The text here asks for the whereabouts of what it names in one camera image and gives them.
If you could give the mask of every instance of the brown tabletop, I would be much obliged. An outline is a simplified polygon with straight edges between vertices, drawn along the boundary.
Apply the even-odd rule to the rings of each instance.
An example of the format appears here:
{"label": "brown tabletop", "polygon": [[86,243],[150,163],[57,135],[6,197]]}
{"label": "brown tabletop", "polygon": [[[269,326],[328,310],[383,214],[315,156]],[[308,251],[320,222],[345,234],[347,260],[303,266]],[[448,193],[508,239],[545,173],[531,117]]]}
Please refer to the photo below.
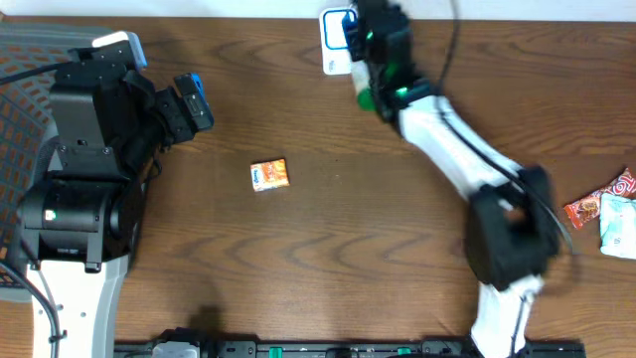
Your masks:
{"label": "brown tabletop", "polygon": [[[464,202],[430,160],[321,69],[316,20],[8,18],[137,33],[157,88],[201,74],[217,123],[161,156],[118,340],[164,329],[261,339],[467,334],[477,281],[460,249]],[[414,55],[437,77],[448,22],[417,22]],[[505,155],[541,163],[560,208],[636,168],[636,25],[469,22],[447,81],[453,104]],[[254,193],[249,164],[284,157],[291,186]],[[572,282],[553,261],[528,337],[577,338],[588,357],[636,349],[636,262],[572,229]],[[0,355],[25,357],[31,307],[0,302]]]}

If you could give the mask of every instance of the red and white wrapper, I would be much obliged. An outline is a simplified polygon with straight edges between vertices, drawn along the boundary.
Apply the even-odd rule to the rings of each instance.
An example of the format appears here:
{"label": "red and white wrapper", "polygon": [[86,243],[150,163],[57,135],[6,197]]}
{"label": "red and white wrapper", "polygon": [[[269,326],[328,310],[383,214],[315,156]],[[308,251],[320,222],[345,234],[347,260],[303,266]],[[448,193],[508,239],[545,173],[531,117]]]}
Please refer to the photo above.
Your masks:
{"label": "red and white wrapper", "polygon": [[575,228],[580,229],[583,224],[600,215],[600,196],[604,193],[620,197],[628,197],[636,192],[636,179],[632,177],[629,168],[614,179],[606,187],[596,190],[588,196],[565,205],[563,208]]}

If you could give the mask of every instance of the gray plastic basket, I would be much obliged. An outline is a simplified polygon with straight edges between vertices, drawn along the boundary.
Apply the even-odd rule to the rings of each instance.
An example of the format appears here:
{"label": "gray plastic basket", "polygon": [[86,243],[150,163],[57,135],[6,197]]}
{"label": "gray plastic basket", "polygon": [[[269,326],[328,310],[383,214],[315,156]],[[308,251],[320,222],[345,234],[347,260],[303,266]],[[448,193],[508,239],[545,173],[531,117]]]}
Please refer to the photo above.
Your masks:
{"label": "gray plastic basket", "polygon": [[[67,51],[90,47],[112,31],[96,27],[0,23],[0,77],[69,60]],[[16,207],[32,184],[38,148],[54,123],[49,90],[54,72],[0,87],[0,260],[20,263]],[[0,299],[23,300],[24,289],[0,270]]]}

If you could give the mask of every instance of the wooden table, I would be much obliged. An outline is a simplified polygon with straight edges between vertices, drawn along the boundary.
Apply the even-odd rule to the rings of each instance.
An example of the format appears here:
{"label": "wooden table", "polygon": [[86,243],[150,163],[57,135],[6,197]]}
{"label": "wooden table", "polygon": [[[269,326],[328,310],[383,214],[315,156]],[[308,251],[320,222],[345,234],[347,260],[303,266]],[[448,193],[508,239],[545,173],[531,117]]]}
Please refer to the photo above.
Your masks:
{"label": "wooden table", "polygon": [[[315,20],[9,18],[136,32],[162,88],[201,74],[217,123],[161,157],[118,340],[164,329],[261,339],[464,335],[477,281],[460,249],[465,204],[426,158],[322,74]],[[437,77],[448,22],[417,22]],[[469,22],[447,92],[496,148],[554,179],[556,206],[636,169],[636,25]],[[287,159],[292,185],[254,193],[249,164]],[[561,209],[558,210],[566,220]],[[602,255],[598,222],[555,260],[528,328],[588,357],[636,349],[636,263]],[[0,351],[30,354],[31,307],[0,303]]]}

